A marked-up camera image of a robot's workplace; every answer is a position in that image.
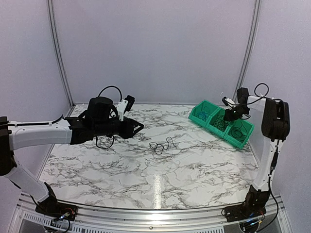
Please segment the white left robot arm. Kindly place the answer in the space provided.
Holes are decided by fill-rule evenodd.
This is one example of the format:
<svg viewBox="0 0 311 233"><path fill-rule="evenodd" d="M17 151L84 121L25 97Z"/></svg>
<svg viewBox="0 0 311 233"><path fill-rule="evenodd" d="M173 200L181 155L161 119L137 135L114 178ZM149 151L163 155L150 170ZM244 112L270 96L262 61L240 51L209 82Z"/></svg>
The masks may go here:
<svg viewBox="0 0 311 233"><path fill-rule="evenodd" d="M54 121L17 122L0 118L0 174L21 191L28 193L36 211L60 219L74 218L76 206L60 203L50 185L40 181L15 159L21 148L49 144L79 145L100 136L132 138L144 128L142 123L125 117L135 99L127 96L117 105L107 97L91 98L85 111L76 117L61 116Z"/></svg>

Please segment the green plastic bin right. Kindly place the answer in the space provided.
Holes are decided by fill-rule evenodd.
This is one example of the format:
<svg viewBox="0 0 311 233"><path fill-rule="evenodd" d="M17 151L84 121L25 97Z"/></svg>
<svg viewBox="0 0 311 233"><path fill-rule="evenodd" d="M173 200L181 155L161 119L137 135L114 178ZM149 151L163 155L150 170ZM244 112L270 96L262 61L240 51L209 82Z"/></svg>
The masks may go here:
<svg viewBox="0 0 311 233"><path fill-rule="evenodd" d="M229 131L225 134L224 140L231 145L242 149L247 143L251 133L254 130L254 125L250 122L238 119L233 121L233 125L230 127Z"/></svg>

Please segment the green plastic bin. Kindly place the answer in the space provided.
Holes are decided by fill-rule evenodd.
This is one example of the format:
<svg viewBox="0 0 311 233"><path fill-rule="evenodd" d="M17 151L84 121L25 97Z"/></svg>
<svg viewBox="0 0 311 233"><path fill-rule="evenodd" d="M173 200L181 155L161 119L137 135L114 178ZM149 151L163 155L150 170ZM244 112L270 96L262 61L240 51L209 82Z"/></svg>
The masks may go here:
<svg viewBox="0 0 311 233"><path fill-rule="evenodd" d="M224 120L225 109L218 108L210 116L210 120L206 123L205 129L212 132L216 136L223 138L233 125L232 122Z"/></svg>
<svg viewBox="0 0 311 233"><path fill-rule="evenodd" d="M220 107L207 100L204 100L192 109L188 118L196 125L205 128L206 123L211 118L210 115L218 108Z"/></svg>
<svg viewBox="0 0 311 233"><path fill-rule="evenodd" d="M231 145L242 149L247 143L251 133L254 130L254 125L250 122L238 119L233 121L233 125L230 127L229 131L225 134L224 140Z"/></svg>

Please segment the green plastic bin middle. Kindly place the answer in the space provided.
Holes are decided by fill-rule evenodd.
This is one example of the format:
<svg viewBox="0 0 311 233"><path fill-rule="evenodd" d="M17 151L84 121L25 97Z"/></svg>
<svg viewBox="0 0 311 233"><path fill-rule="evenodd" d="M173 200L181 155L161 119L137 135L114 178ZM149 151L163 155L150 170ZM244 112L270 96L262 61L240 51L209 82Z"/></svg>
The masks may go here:
<svg viewBox="0 0 311 233"><path fill-rule="evenodd" d="M223 138L233 125L232 122L224 120L225 109L218 108L210 116L210 120L206 123L205 129L212 132L216 136Z"/></svg>

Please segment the green plastic bin left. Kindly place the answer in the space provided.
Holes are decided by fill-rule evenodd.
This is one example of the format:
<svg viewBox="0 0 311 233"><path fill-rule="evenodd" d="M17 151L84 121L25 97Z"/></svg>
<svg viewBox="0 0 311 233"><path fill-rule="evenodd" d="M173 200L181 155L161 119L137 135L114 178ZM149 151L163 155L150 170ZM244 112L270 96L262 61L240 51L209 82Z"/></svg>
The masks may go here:
<svg viewBox="0 0 311 233"><path fill-rule="evenodd" d="M218 108L220 107L207 100L204 100L192 109L188 118L196 125L205 128L206 123L211 118L210 115Z"/></svg>

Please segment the aluminium right corner post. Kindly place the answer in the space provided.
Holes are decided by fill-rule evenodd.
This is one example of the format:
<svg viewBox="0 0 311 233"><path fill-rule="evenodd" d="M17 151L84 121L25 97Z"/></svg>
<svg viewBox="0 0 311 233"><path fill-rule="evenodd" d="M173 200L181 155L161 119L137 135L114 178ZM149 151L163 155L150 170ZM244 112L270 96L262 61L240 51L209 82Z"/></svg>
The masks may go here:
<svg viewBox="0 0 311 233"><path fill-rule="evenodd" d="M252 14L252 20L251 20L251 27L249 31L249 36L246 44L246 49L242 61L242 66L239 72L239 77L238 81L236 84L235 91L237 91L239 88L242 87L243 82L246 77L246 72L248 69L248 65L251 59L251 54L253 51L253 47L255 44L256 36L257 36L257 31L258 31L258 24L259 24L259 18L260 18L260 9L261 9L261 0L255 0L254 2L254 9L253 9L253 14Z"/></svg>

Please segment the aluminium corner post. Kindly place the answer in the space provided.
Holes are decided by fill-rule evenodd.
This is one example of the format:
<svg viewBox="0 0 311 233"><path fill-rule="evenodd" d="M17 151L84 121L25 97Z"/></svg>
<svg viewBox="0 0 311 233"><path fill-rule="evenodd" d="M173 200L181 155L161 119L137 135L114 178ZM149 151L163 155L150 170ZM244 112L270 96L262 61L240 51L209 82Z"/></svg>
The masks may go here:
<svg viewBox="0 0 311 233"><path fill-rule="evenodd" d="M237 91L239 88L242 87L243 82L246 77L246 72L248 69L248 65L251 59L251 54L253 51L253 47L255 44L256 36L257 36L257 31L258 31L258 24L259 24L259 18L260 18L260 9L261 9L261 0L255 0L254 2L254 9L253 9L253 14L252 14L252 20L251 20L251 27L249 31L249 36L246 44L246 49L242 61L242 66L239 72L239 77L238 81L236 84L235 91Z"/></svg>
<svg viewBox="0 0 311 233"><path fill-rule="evenodd" d="M51 35L52 35L52 44L53 44L54 53L56 57L57 67L58 67L59 74L60 74L60 79L63 85L63 89L65 92L67 102L70 108L73 108L75 104L74 104L71 90L69 87L67 73L66 73L66 69L65 69L65 65L64 65L64 61L62 57L62 52L61 52L61 46L60 46L60 42L58 38L54 3L52 0L47 0L46 3L47 3L48 18L49 18L49 26L50 26Z"/></svg>

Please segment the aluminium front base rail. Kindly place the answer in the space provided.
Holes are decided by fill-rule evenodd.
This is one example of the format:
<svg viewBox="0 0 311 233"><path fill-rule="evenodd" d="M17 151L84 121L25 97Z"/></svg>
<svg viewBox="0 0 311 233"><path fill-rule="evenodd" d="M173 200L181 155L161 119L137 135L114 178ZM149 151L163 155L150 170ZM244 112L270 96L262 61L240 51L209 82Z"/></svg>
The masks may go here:
<svg viewBox="0 0 311 233"><path fill-rule="evenodd" d="M10 233L241 233L259 225L260 233L293 232L280 196L269 199L266 213L250 220L228 222L223 206L179 210L135 210L74 203L75 220L52 222L35 211L27 194L21 194L9 225Z"/></svg>

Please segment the aluminium left corner post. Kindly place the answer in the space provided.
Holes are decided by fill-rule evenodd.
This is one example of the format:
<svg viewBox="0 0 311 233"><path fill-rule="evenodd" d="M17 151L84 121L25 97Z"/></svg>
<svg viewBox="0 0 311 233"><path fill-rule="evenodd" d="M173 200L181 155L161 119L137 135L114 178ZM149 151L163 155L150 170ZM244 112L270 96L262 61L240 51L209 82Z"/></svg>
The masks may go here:
<svg viewBox="0 0 311 233"><path fill-rule="evenodd" d="M60 42L58 38L54 3L52 0L47 0L46 3L47 3L48 18L49 18L49 26L50 26L51 35L52 35L52 44L53 44L54 53L56 57L57 67L58 67L59 74L60 74L60 79L63 85L63 89L65 92L67 102L70 108L73 108L75 104L74 104L71 90L69 87L67 73L66 73L66 69L65 69L65 65L64 65L64 61L62 57L62 52L61 52L61 46L60 46Z"/></svg>

